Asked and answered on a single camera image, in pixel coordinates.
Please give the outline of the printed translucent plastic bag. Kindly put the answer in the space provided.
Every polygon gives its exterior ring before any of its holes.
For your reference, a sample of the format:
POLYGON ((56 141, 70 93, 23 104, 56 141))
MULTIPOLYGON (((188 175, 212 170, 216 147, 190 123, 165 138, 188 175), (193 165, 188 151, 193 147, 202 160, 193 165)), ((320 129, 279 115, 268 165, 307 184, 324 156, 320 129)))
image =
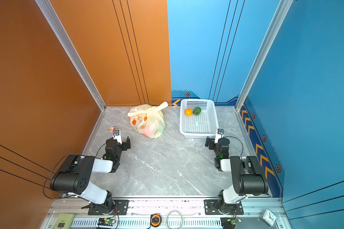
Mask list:
POLYGON ((149 138, 158 138, 165 129, 162 110, 167 107, 167 102, 159 106, 144 104, 132 107, 128 112, 130 124, 138 133, 149 138))

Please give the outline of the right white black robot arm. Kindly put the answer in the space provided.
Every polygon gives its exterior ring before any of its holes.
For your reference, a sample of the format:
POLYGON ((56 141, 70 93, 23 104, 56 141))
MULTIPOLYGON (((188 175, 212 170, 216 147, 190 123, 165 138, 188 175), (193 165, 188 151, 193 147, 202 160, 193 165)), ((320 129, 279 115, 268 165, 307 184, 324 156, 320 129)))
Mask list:
POLYGON ((256 156, 230 156, 230 141, 226 137, 207 137, 205 146, 215 153, 215 167, 218 171, 229 172, 232 185, 221 190, 217 204, 213 207, 221 214, 243 214, 241 202, 251 196, 267 194, 269 185, 256 156))

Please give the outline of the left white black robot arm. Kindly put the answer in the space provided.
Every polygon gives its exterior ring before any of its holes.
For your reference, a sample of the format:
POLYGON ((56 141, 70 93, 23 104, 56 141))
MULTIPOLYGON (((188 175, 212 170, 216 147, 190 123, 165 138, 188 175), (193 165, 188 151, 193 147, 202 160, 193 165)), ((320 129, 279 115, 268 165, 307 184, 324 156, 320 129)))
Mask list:
POLYGON ((89 215, 114 215, 117 205, 112 193, 98 187, 90 181, 93 173, 115 173, 120 165, 121 154, 131 148, 129 137, 119 142, 116 138, 106 141, 102 158, 70 154, 55 173, 50 182, 52 191, 62 194, 74 194, 86 200, 89 215))

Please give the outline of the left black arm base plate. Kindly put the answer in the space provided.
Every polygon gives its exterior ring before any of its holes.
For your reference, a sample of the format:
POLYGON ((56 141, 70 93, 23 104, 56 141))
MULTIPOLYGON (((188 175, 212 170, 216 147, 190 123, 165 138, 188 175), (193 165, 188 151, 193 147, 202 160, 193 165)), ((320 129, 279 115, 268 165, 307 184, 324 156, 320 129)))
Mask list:
POLYGON ((110 204, 105 203, 101 205, 89 204, 83 207, 83 209, 88 208, 88 215, 106 215, 113 216, 117 214, 118 216, 124 216, 127 214, 129 208, 129 200, 127 199, 117 199, 111 201, 110 204))

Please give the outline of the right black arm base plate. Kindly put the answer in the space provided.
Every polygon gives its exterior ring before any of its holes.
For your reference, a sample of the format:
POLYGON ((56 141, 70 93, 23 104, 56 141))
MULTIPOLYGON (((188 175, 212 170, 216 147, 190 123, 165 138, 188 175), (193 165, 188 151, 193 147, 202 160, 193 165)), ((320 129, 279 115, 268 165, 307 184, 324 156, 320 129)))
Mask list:
POLYGON ((242 203, 218 203, 217 199, 205 199, 204 210, 206 215, 244 215, 242 203))

